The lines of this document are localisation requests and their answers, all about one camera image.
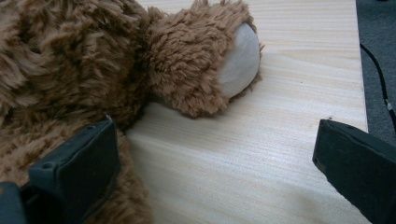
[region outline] teddy bear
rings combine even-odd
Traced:
[[[191,118],[226,109],[261,79],[261,52],[242,1],[175,14],[135,0],[0,1],[0,182],[22,186],[29,166],[107,114],[121,169],[85,221],[150,223],[123,132],[152,96]]]

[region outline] black plastic object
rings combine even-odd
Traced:
[[[27,223],[20,189],[14,183],[0,183],[0,223]]]
[[[314,164],[372,223],[396,223],[396,147],[350,125],[322,119]]]
[[[82,223],[108,198],[119,171],[113,120],[86,127],[33,164],[28,172],[30,182],[19,192],[15,186],[6,186],[7,192],[13,190],[17,206],[2,203],[0,195],[0,214],[14,214],[0,217],[0,223],[13,224],[19,217],[26,217],[29,224]]]

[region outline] wooden table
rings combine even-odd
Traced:
[[[368,223],[311,161],[320,119],[367,130],[355,1],[247,2],[265,44],[254,92],[213,119],[152,103],[128,132],[156,223]]]

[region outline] floor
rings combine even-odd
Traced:
[[[377,58],[396,109],[396,1],[357,0],[361,43]],[[396,132],[385,107],[379,76],[370,57],[361,51],[369,133],[396,146]]]

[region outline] black cable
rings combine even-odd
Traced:
[[[381,87],[382,87],[382,96],[384,97],[384,102],[385,105],[387,106],[388,112],[390,114],[390,117],[392,118],[393,122],[393,128],[395,129],[396,132],[396,115],[395,112],[393,111],[392,105],[390,104],[389,98],[388,98],[388,92],[387,92],[387,84],[385,83],[385,78],[384,74],[382,73],[381,67],[379,66],[378,61],[376,60],[375,56],[368,50],[366,47],[361,44],[361,48],[370,56],[370,58],[373,60],[376,70],[378,71],[379,74],[379,80],[381,81]]]

